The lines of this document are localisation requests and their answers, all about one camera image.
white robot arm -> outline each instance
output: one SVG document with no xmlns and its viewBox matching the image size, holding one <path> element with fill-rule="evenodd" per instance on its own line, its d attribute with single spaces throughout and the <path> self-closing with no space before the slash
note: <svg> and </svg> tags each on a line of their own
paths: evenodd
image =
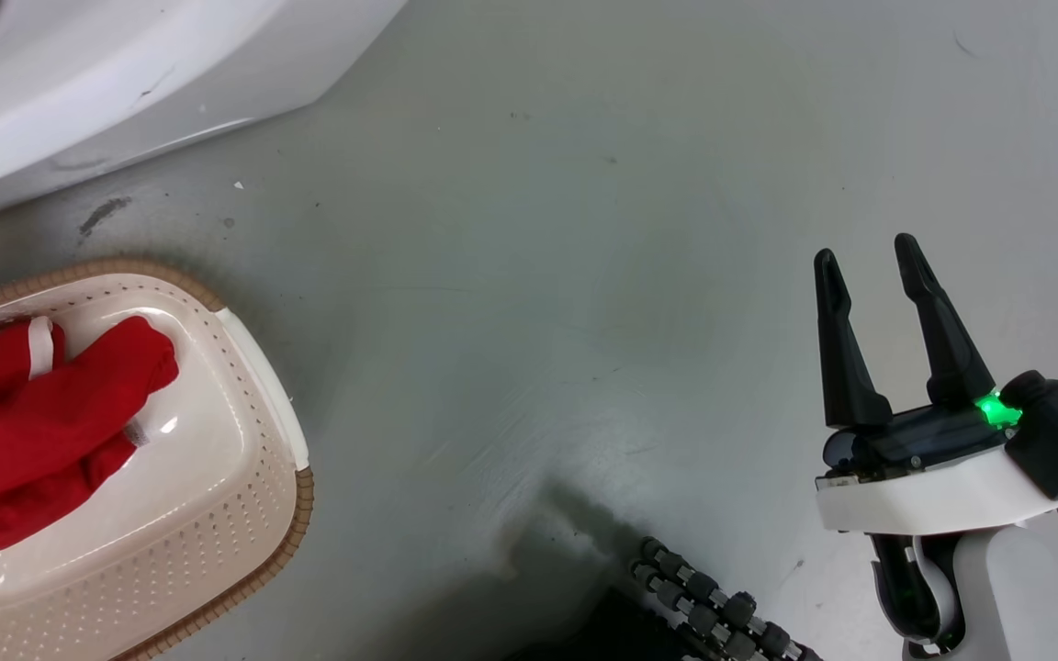
<svg viewBox="0 0 1058 661">
<path fill-rule="evenodd" d="M 815 260 L 828 426 L 816 480 L 824 527 L 863 532 L 902 658 L 1058 658 L 1058 566 L 1023 522 L 1058 510 L 1058 381 L 1025 372 L 996 392 L 914 238 L 895 240 L 929 353 L 932 405 L 893 414 L 874 390 L 831 251 Z"/>
</svg>

beige plastic basket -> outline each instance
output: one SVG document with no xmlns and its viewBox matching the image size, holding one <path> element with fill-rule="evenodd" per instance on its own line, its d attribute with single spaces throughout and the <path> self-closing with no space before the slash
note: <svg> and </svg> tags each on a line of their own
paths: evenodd
<svg viewBox="0 0 1058 661">
<path fill-rule="evenodd" d="M 171 268 L 104 260 L 0 289 L 0 327 L 40 314 L 70 355 L 142 314 L 172 339 L 180 373 L 135 418 L 149 443 L 125 467 L 0 552 L 0 658 L 151 658 L 296 552 L 312 508 L 305 438 L 240 319 Z"/>
</svg>

